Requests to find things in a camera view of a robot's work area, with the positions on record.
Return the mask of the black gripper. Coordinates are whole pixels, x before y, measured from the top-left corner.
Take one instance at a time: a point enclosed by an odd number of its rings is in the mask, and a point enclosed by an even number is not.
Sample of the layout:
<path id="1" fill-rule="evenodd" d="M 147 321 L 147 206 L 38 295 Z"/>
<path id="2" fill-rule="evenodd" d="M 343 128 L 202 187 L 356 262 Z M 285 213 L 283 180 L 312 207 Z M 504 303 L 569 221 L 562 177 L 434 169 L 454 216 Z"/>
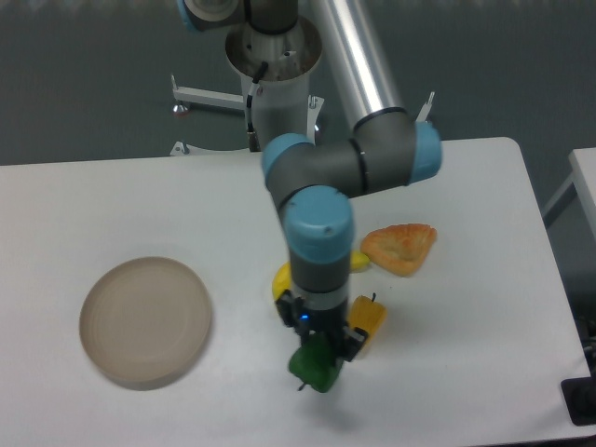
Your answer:
<path id="1" fill-rule="evenodd" d="M 296 295 L 285 290 L 276 300 L 278 314 L 306 345 L 317 332 L 324 333 L 341 361 L 351 362 L 368 341 L 368 332 L 352 328 L 347 321 L 348 298 L 343 290 Z"/>

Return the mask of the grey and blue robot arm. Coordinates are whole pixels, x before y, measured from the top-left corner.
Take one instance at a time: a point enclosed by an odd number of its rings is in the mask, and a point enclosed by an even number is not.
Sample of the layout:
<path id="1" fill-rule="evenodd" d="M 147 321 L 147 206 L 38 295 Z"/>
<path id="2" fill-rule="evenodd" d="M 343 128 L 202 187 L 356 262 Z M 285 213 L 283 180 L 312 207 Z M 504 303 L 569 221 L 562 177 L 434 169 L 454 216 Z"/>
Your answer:
<path id="1" fill-rule="evenodd" d="M 278 313 L 303 342 L 321 334 L 335 360 L 351 360 L 368 334 L 346 320 L 355 225 L 350 199 L 433 177 L 438 132 L 410 119 L 362 1 L 314 1 L 313 20 L 295 1 L 182 1 L 195 31 L 228 27 L 225 52 L 246 82 L 249 148 L 288 246 L 291 287 Z M 352 135 L 318 145 L 308 136 L 306 96 L 291 88 L 321 58 L 332 68 Z"/>

